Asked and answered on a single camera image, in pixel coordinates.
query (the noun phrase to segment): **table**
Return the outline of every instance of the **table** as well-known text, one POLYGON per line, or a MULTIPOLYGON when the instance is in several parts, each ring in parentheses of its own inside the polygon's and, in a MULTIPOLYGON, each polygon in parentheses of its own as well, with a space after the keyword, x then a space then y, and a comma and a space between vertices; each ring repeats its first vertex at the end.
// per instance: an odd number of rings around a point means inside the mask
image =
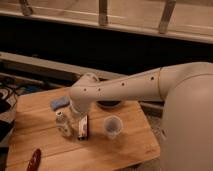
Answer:
MULTIPOLYGON (((159 144, 136 101, 125 101, 119 107, 107 110, 92 103, 89 140, 60 136, 55 126, 55 112, 49 104, 68 92, 68 88, 61 88, 20 96, 7 171, 26 170, 36 148, 42 151, 39 170, 51 171, 115 170, 159 157, 159 144), (103 119, 112 114, 124 123, 123 132, 115 140, 109 140, 102 128, 103 119)), ((69 107, 61 111, 70 114, 69 107)), ((77 130, 75 120, 71 119, 71 123, 77 130)))

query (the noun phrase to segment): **white cup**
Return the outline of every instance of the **white cup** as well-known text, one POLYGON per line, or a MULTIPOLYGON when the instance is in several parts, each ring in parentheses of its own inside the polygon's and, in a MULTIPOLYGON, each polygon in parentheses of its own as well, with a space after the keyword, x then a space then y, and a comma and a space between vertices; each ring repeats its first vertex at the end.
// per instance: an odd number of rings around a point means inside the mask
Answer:
POLYGON ((119 117, 112 115, 104 119, 103 127, 106 136, 109 139, 115 139, 123 129, 123 122, 119 117))

